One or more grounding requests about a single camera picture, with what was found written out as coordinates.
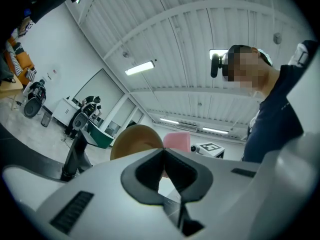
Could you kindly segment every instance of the black vent grille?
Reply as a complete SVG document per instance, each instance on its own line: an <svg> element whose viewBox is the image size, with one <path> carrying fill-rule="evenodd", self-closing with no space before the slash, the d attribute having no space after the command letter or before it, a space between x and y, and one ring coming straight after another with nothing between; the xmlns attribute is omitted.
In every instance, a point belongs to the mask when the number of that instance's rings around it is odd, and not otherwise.
<svg viewBox="0 0 320 240"><path fill-rule="evenodd" d="M50 222L57 230L68 234L76 224L94 194L80 191Z"/></svg>

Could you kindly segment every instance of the sofa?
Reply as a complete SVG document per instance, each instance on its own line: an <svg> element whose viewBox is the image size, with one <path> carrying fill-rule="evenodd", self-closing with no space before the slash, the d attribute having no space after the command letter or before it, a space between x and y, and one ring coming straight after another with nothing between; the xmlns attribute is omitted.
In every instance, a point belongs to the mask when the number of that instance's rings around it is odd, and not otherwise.
<svg viewBox="0 0 320 240"><path fill-rule="evenodd" d="M24 51L21 43L16 42L13 37L5 44L4 58L9 69L18 77L24 85L33 82L37 70L29 55Z"/></svg>

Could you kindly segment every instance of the ceiling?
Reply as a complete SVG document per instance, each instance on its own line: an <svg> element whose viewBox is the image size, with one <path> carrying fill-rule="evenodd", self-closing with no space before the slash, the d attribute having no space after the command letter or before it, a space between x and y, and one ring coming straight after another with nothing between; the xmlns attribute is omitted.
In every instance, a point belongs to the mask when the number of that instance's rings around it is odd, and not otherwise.
<svg viewBox="0 0 320 240"><path fill-rule="evenodd" d="M259 110L258 94L210 77L210 49L234 44L267 52L275 68L313 37L291 0L83 0L67 6L94 49L156 122L229 131L244 140ZM281 44L273 42L281 33ZM152 60L155 68L127 76Z"/></svg>

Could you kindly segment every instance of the wastebasket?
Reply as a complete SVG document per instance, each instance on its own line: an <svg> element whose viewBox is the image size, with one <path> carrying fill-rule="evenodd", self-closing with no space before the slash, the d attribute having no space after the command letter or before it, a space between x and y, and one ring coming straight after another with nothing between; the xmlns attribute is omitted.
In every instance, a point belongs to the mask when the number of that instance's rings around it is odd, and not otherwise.
<svg viewBox="0 0 320 240"><path fill-rule="evenodd" d="M52 116L51 116L48 112L45 112L44 115L43 115L43 117L42 117L41 124L42 124L44 127L48 127L51 119L52 119Z"/></svg>

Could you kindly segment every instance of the ceiling light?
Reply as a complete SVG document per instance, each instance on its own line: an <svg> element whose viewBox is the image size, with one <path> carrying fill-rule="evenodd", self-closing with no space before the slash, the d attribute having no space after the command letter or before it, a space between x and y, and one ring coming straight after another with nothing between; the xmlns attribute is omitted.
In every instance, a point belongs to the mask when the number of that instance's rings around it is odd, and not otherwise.
<svg viewBox="0 0 320 240"><path fill-rule="evenodd" d="M168 122L168 123L173 123L173 124L176 124L176 125L179 124L179 122L177 122L177 121L172 121L172 120L168 120L168 119L164 119L164 118L160 118L160 120L161 120L161 121Z"/></svg>
<svg viewBox="0 0 320 240"><path fill-rule="evenodd" d="M216 130L216 129L211 129L211 128L207 128L207 127L203 127L202 129L205 131L215 132L215 133L219 133L219 134L228 134L229 133L226 130Z"/></svg>
<svg viewBox="0 0 320 240"><path fill-rule="evenodd" d="M135 73L138 73L141 71L153 69L154 67L155 67L155 64L153 63L152 60L150 60L150 61L143 63L139 66L135 66L135 67L132 67L132 68L126 70L125 73L127 76L130 76L132 74L135 74Z"/></svg>
<svg viewBox="0 0 320 240"><path fill-rule="evenodd" d="M212 60L212 55L214 54L218 54L219 56L224 55L225 53L227 53L228 50L210 50L209 51L209 57L210 60Z"/></svg>

